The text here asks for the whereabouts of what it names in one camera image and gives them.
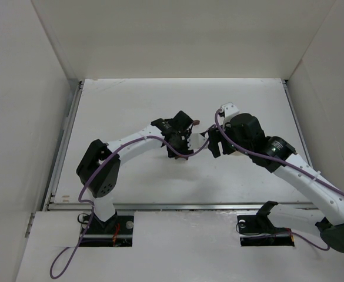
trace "screw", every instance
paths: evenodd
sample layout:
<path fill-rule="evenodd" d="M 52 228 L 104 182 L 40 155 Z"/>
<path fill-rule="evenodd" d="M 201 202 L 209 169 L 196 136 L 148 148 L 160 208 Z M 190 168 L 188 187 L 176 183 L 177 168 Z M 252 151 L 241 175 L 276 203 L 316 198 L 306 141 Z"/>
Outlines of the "screw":
<path fill-rule="evenodd" d="M 240 220 L 238 221 L 238 226 L 239 226 L 240 228 L 245 228 L 245 227 L 246 227 L 246 221 L 245 221 L 244 219 L 240 219 Z"/>
<path fill-rule="evenodd" d="M 132 222 L 132 221 L 127 221 L 126 222 L 126 228 L 127 229 L 132 229 L 134 227 L 134 222 Z"/>

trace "white table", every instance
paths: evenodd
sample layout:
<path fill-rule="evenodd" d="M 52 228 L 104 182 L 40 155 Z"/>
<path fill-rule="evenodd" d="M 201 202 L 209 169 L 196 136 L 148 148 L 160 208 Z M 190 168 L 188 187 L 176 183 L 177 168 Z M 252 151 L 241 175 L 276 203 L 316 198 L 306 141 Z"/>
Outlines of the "white table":
<path fill-rule="evenodd" d="M 78 241 L 78 214 L 37 212 L 16 282 L 51 281 L 54 258 Z M 233 211 L 143 211 L 134 223 L 132 247 L 81 247 L 58 282 L 344 281 L 344 254 L 300 238 L 295 247 L 241 247 Z M 54 275 L 70 253 L 59 258 Z"/>
<path fill-rule="evenodd" d="M 226 102 L 256 116 L 267 135 L 284 138 L 305 157 L 280 79 L 87 79 L 54 203 L 77 203 L 82 185 L 75 170 L 91 141 L 120 139 L 180 110 L 199 119 L 194 131 L 202 132 Z M 121 167 L 112 193 L 115 203 L 309 202 L 246 156 L 214 159 L 209 150 L 188 161 L 168 159 L 165 148 L 147 152 Z"/>

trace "white floor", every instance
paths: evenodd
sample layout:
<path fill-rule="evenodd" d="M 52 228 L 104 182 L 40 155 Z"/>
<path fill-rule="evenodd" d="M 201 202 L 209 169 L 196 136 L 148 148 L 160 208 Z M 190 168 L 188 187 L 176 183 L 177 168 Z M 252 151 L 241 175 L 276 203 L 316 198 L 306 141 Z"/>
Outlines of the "white floor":
<path fill-rule="evenodd" d="M 51 280 L 54 258 L 78 240 L 78 214 L 36 214 L 16 282 Z M 344 281 L 344 254 L 319 251 L 299 238 L 296 247 L 241 247 L 235 224 L 233 211 L 138 212 L 133 247 L 79 248 L 58 281 Z M 307 237 L 324 246 L 319 238 Z M 70 253 L 60 257 L 54 275 Z"/>
<path fill-rule="evenodd" d="M 91 141 L 120 139 L 180 110 L 199 119 L 194 131 L 203 132 L 226 102 L 256 116 L 267 135 L 284 138 L 304 156 L 280 79 L 88 79 L 54 202 L 77 203 L 82 185 L 75 170 Z M 115 203 L 309 202 L 246 156 L 214 159 L 205 150 L 184 161 L 168 159 L 165 148 L 121 167 L 112 194 Z"/>

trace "hinge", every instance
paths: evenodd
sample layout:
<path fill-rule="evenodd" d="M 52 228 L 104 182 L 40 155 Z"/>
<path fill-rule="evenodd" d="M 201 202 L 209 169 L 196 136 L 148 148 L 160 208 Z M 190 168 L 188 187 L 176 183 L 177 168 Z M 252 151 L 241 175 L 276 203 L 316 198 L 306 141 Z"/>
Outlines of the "hinge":
<path fill-rule="evenodd" d="M 25 232 L 25 238 L 28 238 L 30 233 L 31 233 L 31 228 L 32 228 L 34 219 L 35 219 L 35 214 L 31 213 L 31 216 L 30 216 L 29 222 L 28 222 L 28 227 L 26 228 L 26 232 Z"/>

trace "robotic arm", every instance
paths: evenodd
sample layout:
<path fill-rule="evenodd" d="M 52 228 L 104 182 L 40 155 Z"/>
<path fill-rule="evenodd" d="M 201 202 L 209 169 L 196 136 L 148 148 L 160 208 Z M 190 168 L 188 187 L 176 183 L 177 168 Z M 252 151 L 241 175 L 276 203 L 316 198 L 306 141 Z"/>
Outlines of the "robotic arm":
<path fill-rule="evenodd" d="M 256 165 L 290 183 L 319 209 L 298 210 L 267 202 L 256 214 L 238 213 L 240 233 L 249 236 L 258 233 L 274 234 L 279 228 L 288 227 L 320 236 L 331 248 L 344 253 L 344 197 L 317 182 L 316 179 L 332 186 L 305 163 L 295 148 L 285 140 L 277 136 L 265 136 L 256 117 L 240 113 L 232 103 L 223 105 L 219 115 L 224 118 L 223 123 L 208 130 L 208 149 L 215 158 L 221 155 L 219 143 L 223 155 L 237 150 L 245 152 Z M 120 166 L 147 150 L 163 146 L 165 142 L 169 143 L 168 157 L 194 155 L 196 152 L 193 153 L 193 150 L 205 148 L 208 140 L 206 132 L 193 134 L 192 125 L 193 120 L 181 111 L 173 119 L 154 120 L 146 128 L 124 139 L 109 143 L 95 140 L 91 143 L 76 170 L 83 184 L 112 152 L 128 142 L 138 140 L 137 143 L 123 147 L 88 186 L 95 203 L 95 216 L 103 228 L 111 228 L 114 224 L 116 211 L 109 193 L 116 185 Z M 272 158 L 299 167 L 314 177 L 311 179 Z"/>

